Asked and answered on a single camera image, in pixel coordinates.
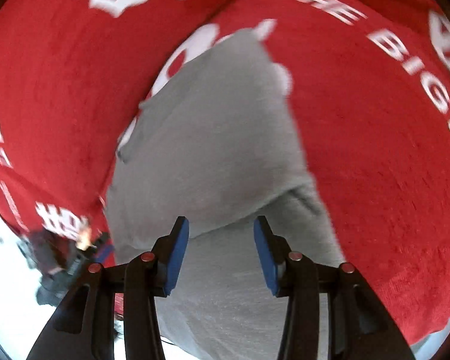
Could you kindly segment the grey knit sweater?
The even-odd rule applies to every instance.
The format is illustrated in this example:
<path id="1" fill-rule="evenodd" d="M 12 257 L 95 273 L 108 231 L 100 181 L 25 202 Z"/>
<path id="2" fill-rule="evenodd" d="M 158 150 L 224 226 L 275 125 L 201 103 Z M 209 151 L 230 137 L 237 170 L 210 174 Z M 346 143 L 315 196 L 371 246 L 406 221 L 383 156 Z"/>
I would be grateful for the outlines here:
<path id="1" fill-rule="evenodd" d="M 141 109 L 107 192 L 117 262 L 186 217 L 178 286 L 157 306 L 162 334 L 199 359 L 274 359 L 286 302 L 266 287 L 255 218 L 317 263 L 344 256 L 268 53 L 241 30 L 186 63 Z"/>

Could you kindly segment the red wedding quilt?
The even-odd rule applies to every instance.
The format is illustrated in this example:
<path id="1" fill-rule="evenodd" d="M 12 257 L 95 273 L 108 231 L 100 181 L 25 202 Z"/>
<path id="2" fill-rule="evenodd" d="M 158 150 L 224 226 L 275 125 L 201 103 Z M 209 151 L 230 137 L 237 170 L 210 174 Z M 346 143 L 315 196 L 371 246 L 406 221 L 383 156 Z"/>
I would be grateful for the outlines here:
<path id="1" fill-rule="evenodd" d="M 241 30 L 269 55 L 342 262 L 408 343 L 442 330 L 450 21 L 435 0 L 0 0 L 1 218 L 22 236 L 111 234 L 142 104 Z"/>

